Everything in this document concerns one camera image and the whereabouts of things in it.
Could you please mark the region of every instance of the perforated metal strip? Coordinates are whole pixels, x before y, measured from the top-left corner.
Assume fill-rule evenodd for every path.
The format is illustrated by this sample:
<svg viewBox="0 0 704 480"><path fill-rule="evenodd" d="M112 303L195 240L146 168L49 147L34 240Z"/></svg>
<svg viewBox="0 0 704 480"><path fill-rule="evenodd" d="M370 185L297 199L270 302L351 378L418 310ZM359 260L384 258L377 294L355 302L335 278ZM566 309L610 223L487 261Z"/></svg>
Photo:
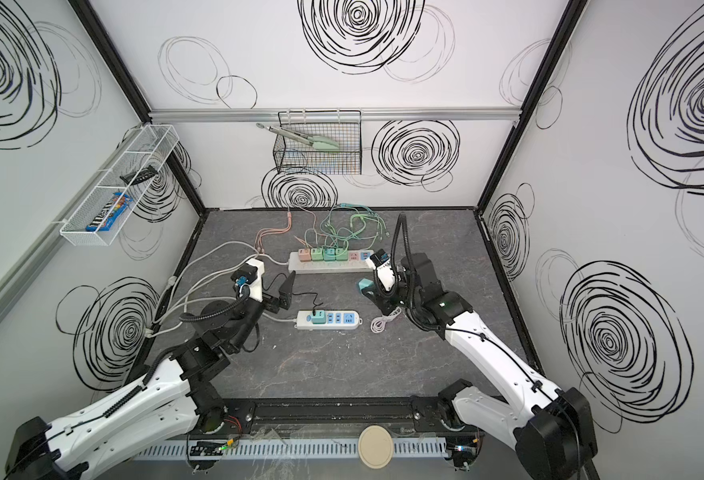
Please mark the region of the perforated metal strip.
<svg viewBox="0 0 704 480"><path fill-rule="evenodd" d="M445 439L393 438L395 458L444 458ZM197 445L189 441L189 447ZM166 440L134 457L134 460L184 460L184 440ZM236 448L228 448L220 456L190 456L191 460L280 460L309 458L356 458L357 438L307 438L286 440L241 440Z"/></svg>

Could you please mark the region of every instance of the black wire basket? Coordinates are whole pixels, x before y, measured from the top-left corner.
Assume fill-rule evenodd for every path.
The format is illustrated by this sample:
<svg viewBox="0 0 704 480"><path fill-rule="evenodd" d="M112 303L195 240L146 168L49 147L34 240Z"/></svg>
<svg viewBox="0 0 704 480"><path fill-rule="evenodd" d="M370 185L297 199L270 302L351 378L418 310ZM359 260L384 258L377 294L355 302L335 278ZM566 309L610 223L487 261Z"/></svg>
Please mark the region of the black wire basket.
<svg viewBox="0 0 704 480"><path fill-rule="evenodd" d="M307 114L337 114L336 121L308 121ZM281 111L280 127L307 135L328 137L339 143L338 151L318 151L309 145L278 135L272 155L278 172L309 168L326 175L358 175L363 168L360 110Z"/></svg>

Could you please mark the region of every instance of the white wall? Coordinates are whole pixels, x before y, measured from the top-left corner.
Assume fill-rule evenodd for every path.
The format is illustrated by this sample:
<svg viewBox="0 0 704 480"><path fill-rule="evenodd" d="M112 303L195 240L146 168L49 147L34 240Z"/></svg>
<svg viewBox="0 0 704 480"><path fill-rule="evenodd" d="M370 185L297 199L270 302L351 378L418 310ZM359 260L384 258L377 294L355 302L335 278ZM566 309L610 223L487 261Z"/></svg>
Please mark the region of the white wall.
<svg viewBox="0 0 704 480"><path fill-rule="evenodd" d="M13 100L0 93L0 115L9 116L0 127L1 279L46 225L60 220L61 209L138 120L66 2L24 2L23 9L0 4L30 30L0 33L0 61L20 65L15 73L0 70L0 92L21 87ZM12 39L24 35L35 51L12 49ZM36 82L20 83L24 72ZM25 99L28 87L31 101Z"/></svg>
<svg viewBox="0 0 704 480"><path fill-rule="evenodd" d="M372 2L104 0L95 7L154 109L300 110L519 106L566 3L385 0L375 11ZM319 13L323 5L328 14ZM363 125L362 146L373 151L363 152L361 174L310 165L328 177L305 175L296 188L319 182L340 202L369 206L474 205L510 122L452 124L457 159L432 148L444 141L444 126L420 124L389 170L373 161L387 162L375 145L382 126ZM207 206L263 206L252 199L275 166L273 134L252 124L176 128L206 179ZM326 206L312 200L293 206Z"/></svg>
<svg viewBox="0 0 704 480"><path fill-rule="evenodd" d="M701 5L593 0L559 120L528 129L485 212L547 376L590 400L607 480L704 478L704 170L670 169L704 164Z"/></svg>
<svg viewBox="0 0 704 480"><path fill-rule="evenodd" d="M74 32L82 43L79 52L91 55L93 62L62 54L55 35L43 34L41 48L48 45L55 55L62 91L71 91L72 77L67 75L76 75L78 68L79 85L86 88L93 78L86 70L95 65L101 97L98 108L91 110L91 103L78 103L83 101L76 96L79 87L62 95L56 124L42 141L0 150L0 278L136 122L67 2L24 2L24 10L11 1L3 4L17 16L28 14L32 22L55 23ZM50 32L62 31L42 25ZM35 92L32 98L42 97ZM70 118L64 109L88 113ZM0 104L0 114L4 111ZM19 425L35 416L52 420L67 415L88 405L95 389L119 385L196 221L164 168L111 246L75 247L60 240L65 245L0 323L0 478Z"/></svg>

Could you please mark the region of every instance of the small power strip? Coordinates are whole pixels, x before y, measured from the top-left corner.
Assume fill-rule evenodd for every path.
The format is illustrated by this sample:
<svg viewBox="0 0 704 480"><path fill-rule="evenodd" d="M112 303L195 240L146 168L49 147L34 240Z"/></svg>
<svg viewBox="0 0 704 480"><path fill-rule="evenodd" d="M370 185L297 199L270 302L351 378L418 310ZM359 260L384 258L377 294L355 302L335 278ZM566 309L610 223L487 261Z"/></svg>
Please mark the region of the small power strip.
<svg viewBox="0 0 704 480"><path fill-rule="evenodd" d="M290 252L288 257L288 270L299 274L365 274L372 269L366 260L373 254L373 250L349 250L345 252L344 260L306 260L308 250ZM304 253L304 261L299 257L299 253Z"/></svg>
<svg viewBox="0 0 704 480"><path fill-rule="evenodd" d="M360 323L354 310L299 310L296 317L299 330L354 330Z"/></svg>

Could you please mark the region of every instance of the wire basket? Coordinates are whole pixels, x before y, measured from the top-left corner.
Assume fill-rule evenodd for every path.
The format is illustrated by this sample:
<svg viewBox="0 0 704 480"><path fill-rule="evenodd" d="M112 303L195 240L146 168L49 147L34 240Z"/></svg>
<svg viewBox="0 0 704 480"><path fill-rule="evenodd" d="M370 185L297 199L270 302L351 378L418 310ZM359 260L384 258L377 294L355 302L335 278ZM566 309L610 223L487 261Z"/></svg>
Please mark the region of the wire basket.
<svg viewBox="0 0 704 480"><path fill-rule="evenodd" d="M104 172L88 196L78 205L72 216L59 230L61 236L75 246L108 246L116 238L126 220L141 201L152 179L140 184L132 184L138 171L153 167L160 172L165 167L165 160L178 143L176 129L172 125L144 125L130 144L122 144L124 150ZM121 177L128 177L131 184ZM122 211L109 227L102 221L93 231L87 228L95 222L97 216L107 217L113 213L118 202L111 203L107 212L103 211L110 200L119 195L119 200L126 201L126 211Z"/></svg>
<svg viewBox="0 0 704 480"><path fill-rule="evenodd" d="M307 113L337 114L336 121L307 121ZM339 151L318 151L309 145L278 135L272 155L277 171L310 168L326 175L358 175L363 168L360 110L302 110L278 114L280 127L307 135L328 137L339 143Z"/></svg>

